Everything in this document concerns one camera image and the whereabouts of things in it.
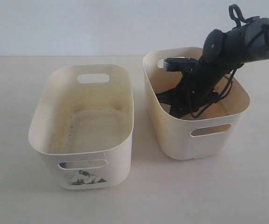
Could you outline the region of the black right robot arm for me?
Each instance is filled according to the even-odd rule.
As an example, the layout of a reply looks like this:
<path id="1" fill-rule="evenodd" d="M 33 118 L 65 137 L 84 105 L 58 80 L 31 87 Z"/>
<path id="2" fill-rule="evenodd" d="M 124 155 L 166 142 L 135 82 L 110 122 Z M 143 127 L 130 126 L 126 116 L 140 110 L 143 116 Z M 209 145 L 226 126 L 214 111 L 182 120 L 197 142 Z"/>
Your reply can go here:
<path id="1" fill-rule="evenodd" d="M 244 64 L 269 60 L 269 18 L 251 18 L 228 32 L 214 29 L 205 39 L 200 58 L 168 57 L 166 72 L 181 72 L 175 87 L 156 94 L 170 106 L 169 115 L 198 118 L 212 104 L 224 99 L 233 78 Z"/>

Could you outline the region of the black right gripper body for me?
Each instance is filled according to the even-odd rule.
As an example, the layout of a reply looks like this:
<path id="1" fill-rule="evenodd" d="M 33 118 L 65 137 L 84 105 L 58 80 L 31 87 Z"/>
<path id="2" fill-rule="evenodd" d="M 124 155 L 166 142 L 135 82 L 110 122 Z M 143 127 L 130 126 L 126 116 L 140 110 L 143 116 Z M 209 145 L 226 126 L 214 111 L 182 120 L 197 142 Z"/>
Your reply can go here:
<path id="1" fill-rule="evenodd" d="M 188 104 L 192 108 L 200 107 L 222 77 L 233 70 L 223 65 L 206 63 L 202 58 L 180 58 L 177 62 L 180 63 L 183 77 L 176 87 L 175 97 L 184 107 L 188 107 Z"/>

